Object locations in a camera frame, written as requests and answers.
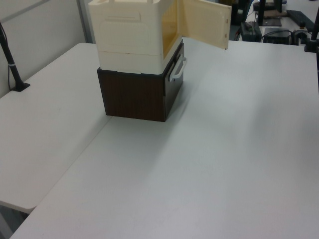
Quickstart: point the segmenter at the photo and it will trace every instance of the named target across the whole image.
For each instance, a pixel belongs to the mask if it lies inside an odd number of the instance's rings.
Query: gray floor
[[[26,217],[27,214],[0,206],[0,239],[9,239]]]

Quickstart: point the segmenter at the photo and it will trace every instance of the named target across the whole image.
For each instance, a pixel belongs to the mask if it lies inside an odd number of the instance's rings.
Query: open door
[[[178,1],[178,32],[227,49],[231,7],[205,0]]]

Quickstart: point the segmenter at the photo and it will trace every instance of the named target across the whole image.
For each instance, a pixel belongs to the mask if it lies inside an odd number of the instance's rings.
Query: wall
[[[76,0],[49,0],[2,25],[23,81],[85,42]],[[7,92],[7,61],[0,48],[0,98]]]

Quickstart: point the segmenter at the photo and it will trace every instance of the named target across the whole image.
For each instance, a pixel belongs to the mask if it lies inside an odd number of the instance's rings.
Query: table
[[[12,239],[319,237],[316,55],[184,43],[168,120],[112,117]]]
[[[255,21],[255,13],[253,13],[253,3],[251,4],[249,12],[248,12],[248,14],[250,13],[252,14],[247,17],[246,22]],[[287,9],[302,11],[311,21],[315,22],[318,7],[319,7],[319,1],[317,0],[316,1],[287,0],[287,4],[283,4],[283,11],[286,11]],[[290,31],[300,30],[299,26],[289,17],[282,17],[281,23],[282,23],[281,27],[260,26],[260,31],[262,35],[264,35],[266,27],[287,28]]]
[[[0,99],[0,205],[30,213],[106,124],[96,54],[78,44]]]

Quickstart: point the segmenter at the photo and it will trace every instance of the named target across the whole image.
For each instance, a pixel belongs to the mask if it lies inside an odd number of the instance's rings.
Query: dark brown box
[[[183,83],[183,75],[179,79],[169,81],[169,76],[181,54],[184,55],[183,42],[161,75],[122,73],[99,68],[97,72],[106,114],[166,121]]]

